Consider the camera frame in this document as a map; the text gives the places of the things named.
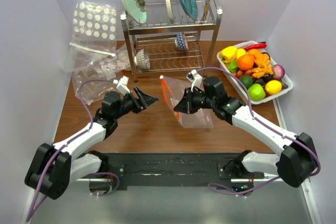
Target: wooden table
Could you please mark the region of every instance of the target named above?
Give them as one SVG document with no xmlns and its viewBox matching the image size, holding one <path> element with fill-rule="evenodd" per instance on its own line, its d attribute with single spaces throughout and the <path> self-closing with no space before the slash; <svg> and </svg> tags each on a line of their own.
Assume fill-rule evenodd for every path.
<svg viewBox="0 0 336 224">
<path fill-rule="evenodd" d="M 241 41 L 218 41 L 215 46 L 212 66 L 219 67 L 216 54 L 224 47 L 237 44 Z M 201 41 L 202 54 L 207 55 L 210 41 Z M 186 80 L 186 72 L 165 73 L 169 77 Z M 230 96 L 239 97 L 232 85 L 222 72 L 208 71 L 207 75 L 216 75 L 223 81 Z M 166 105 L 160 74 L 139 78 L 133 83 L 130 78 L 129 87 L 135 84 L 144 92 L 158 97 L 158 103 L 139 113 L 130 113 L 118 120 L 118 128 L 105 141 L 92 147 L 99 152 L 142 152 L 142 153 L 207 153 L 207 152 L 242 152 L 253 150 L 256 152 L 270 152 L 270 149 L 237 127 L 219 120 L 213 114 L 214 129 L 185 129 L 177 122 L 172 111 Z M 59 121 L 55 142 L 64 140 L 83 128 L 89 122 L 88 115 L 80 101 L 75 97 L 72 83 L 66 96 L 64 108 Z M 94 115 L 101 107 L 101 101 L 93 103 L 89 109 Z M 254 105 L 253 109 L 278 125 L 273 102 Z"/>
</svg>

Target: fruit basket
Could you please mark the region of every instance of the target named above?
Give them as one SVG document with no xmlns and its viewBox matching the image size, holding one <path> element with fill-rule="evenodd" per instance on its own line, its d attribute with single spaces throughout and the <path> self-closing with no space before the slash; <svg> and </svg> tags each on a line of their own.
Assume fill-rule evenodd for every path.
<svg viewBox="0 0 336 224">
<path fill-rule="evenodd" d="M 234 47 L 236 48 L 246 48 L 246 47 L 249 47 L 249 46 L 252 46 L 252 45 L 256 45 L 258 44 L 257 42 L 251 40 L 251 41 L 248 41 L 248 42 L 243 42 L 243 43 L 240 43 L 240 44 L 237 44 L 235 45 Z M 259 49 L 260 52 L 266 52 L 266 50 L 264 49 Z M 229 72 L 229 69 L 228 67 L 222 62 L 222 59 L 221 59 L 221 53 L 218 52 L 217 54 L 217 59 L 219 61 L 219 64 L 220 64 L 220 68 L 226 70 Z M 270 63 L 272 66 L 276 65 L 277 63 L 272 59 L 272 57 L 270 57 Z M 228 76 L 228 75 L 225 75 L 227 77 L 227 79 L 229 80 L 229 82 L 232 84 L 232 86 L 235 88 L 235 90 L 238 92 L 238 94 L 240 95 L 240 97 L 246 102 L 247 101 L 247 95 L 244 91 L 244 89 L 239 85 L 239 83 L 232 77 Z M 288 87 L 286 89 L 282 89 L 280 92 L 276 93 L 276 94 L 273 94 L 273 95 L 270 95 L 268 97 L 265 97 L 259 101 L 253 101 L 251 100 L 251 104 L 261 104 L 261 103 L 264 103 L 264 102 L 268 102 L 270 100 L 273 100 L 283 94 L 286 94 L 287 92 L 289 92 L 290 90 L 293 89 L 293 82 L 290 80 L 290 78 L 285 74 L 282 79 L 281 79 L 281 82 L 285 85 L 287 85 Z"/>
</svg>

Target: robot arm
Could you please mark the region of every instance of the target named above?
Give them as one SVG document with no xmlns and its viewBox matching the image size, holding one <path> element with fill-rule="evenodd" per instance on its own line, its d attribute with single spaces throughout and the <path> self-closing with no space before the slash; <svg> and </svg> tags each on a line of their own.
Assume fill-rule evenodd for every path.
<svg viewBox="0 0 336 224">
<path fill-rule="evenodd" d="M 118 126 L 120 117 L 129 112 L 139 113 L 158 101 L 157 98 L 143 93 L 135 87 L 135 98 L 127 88 L 128 77 L 115 81 L 116 91 L 106 93 L 102 107 L 96 112 L 93 123 L 89 123 L 73 136 L 54 145 L 42 144 L 37 149 L 25 178 L 25 184 L 33 189 L 43 177 L 40 192 L 51 199 L 59 198 L 71 182 L 96 172 L 109 170 L 108 158 L 96 151 L 81 157 L 91 146 L 105 140 Z M 48 172 L 42 176 L 50 158 L 61 149 Z"/>
<path fill-rule="evenodd" d="M 193 114 L 199 109 L 212 109 L 219 119 L 249 132 L 274 151 L 274 154 L 244 151 L 224 167 L 225 171 L 237 176 L 253 172 L 275 174 L 290 186 L 299 187 L 317 168 L 313 157 L 305 149 L 285 137 L 301 142 L 316 154 L 309 135 L 297 135 L 276 126 L 255 112 L 252 115 L 243 101 L 227 95 L 223 83 L 217 77 L 203 80 L 204 91 L 200 89 L 202 77 L 196 70 L 189 73 L 187 78 L 193 83 L 192 87 L 185 89 L 174 111 Z"/>
</svg>

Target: lemon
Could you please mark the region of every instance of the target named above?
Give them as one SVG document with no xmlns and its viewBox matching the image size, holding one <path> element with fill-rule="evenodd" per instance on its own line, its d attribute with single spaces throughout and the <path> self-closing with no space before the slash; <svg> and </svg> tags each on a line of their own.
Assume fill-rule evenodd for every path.
<svg viewBox="0 0 336 224">
<path fill-rule="evenodd" d="M 266 83 L 265 90 L 269 94 L 277 94 L 281 91 L 282 84 L 280 81 L 271 80 Z"/>
<path fill-rule="evenodd" d="M 238 60 L 241 56 L 245 55 L 246 51 L 243 48 L 238 48 L 237 51 L 235 52 L 236 59 Z"/>
</svg>

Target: bag with white dots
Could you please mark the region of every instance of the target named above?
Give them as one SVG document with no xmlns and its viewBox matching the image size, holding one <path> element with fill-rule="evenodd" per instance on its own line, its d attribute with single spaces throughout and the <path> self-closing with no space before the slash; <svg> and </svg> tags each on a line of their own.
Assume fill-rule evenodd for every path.
<svg viewBox="0 0 336 224">
<path fill-rule="evenodd" d="M 116 29 L 117 11 L 114 7 L 79 1 L 72 19 L 69 54 L 62 61 L 61 69 L 65 72 L 85 70 L 104 59 L 117 65 Z"/>
</svg>

